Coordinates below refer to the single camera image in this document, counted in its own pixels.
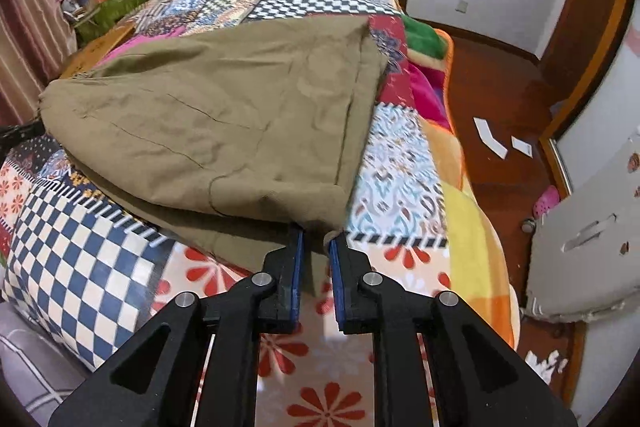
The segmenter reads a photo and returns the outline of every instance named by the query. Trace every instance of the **colorful blanket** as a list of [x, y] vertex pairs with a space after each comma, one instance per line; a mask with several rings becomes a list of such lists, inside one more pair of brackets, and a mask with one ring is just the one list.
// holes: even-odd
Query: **colorful blanket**
[[[350, 247], [408, 290], [456, 291], [513, 346], [500, 244], [473, 198], [454, 134], [415, 110], [404, 29], [393, 6], [392, 0], [173, 0], [142, 34], [370, 14], [388, 74], [345, 223]], [[452, 52], [450, 46], [449, 65]], [[178, 293], [216, 295], [246, 275], [124, 212], [46, 136], [25, 142], [2, 167], [0, 225], [8, 255], [3, 295], [90, 368]], [[296, 333], [262, 338], [256, 425], [329, 419], [373, 425], [373, 403], [371, 337], [338, 331], [327, 273], [321, 294], [302, 299]]]

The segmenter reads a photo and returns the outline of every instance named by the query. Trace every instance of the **white paper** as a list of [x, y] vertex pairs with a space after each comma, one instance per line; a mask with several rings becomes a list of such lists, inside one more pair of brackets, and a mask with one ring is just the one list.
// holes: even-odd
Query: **white paper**
[[521, 153], [526, 154], [529, 158], [533, 158], [533, 147], [531, 147], [531, 144], [518, 140], [516, 137], [512, 136], [511, 145], [513, 145], [513, 148], [516, 151], [520, 151]]
[[489, 149], [495, 152], [500, 158], [504, 159], [507, 156], [507, 147], [498, 142], [497, 139], [494, 138], [494, 135], [491, 134], [491, 129], [489, 129], [489, 124], [486, 123], [486, 120], [482, 118], [474, 118], [474, 122], [476, 123], [476, 129], [478, 129], [478, 135]]

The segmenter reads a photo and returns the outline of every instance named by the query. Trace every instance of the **electrical outlet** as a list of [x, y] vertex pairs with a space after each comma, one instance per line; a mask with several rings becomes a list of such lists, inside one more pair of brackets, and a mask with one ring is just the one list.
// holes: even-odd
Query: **electrical outlet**
[[458, 6], [456, 6], [456, 12], [466, 13], [466, 8], [469, 6], [467, 1], [460, 0], [458, 1]]

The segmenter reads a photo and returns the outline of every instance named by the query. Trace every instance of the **striped curtain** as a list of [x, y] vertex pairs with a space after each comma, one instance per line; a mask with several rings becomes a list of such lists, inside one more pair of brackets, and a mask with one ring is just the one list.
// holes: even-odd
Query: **striped curtain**
[[39, 93], [75, 50], [58, 0], [0, 0], [0, 124], [31, 120]]

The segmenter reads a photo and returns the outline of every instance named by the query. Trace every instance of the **patchwork bedspread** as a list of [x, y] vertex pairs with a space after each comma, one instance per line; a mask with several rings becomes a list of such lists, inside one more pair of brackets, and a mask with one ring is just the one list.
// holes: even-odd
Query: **patchwork bedspread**
[[[415, 111], [393, 0], [165, 0], [134, 20], [138, 34], [183, 26], [188, 35], [333, 13], [368, 14], [388, 57], [345, 223], [351, 248], [410, 291], [458, 292], [513, 346], [499, 241], [475, 203], [455, 136]], [[247, 275], [127, 214], [46, 135], [16, 148], [0, 170], [0, 251], [3, 297], [90, 369], [178, 293], [216, 295]], [[301, 308], [293, 335], [262, 338], [256, 425], [373, 425], [371, 338], [338, 331], [330, 273]]]

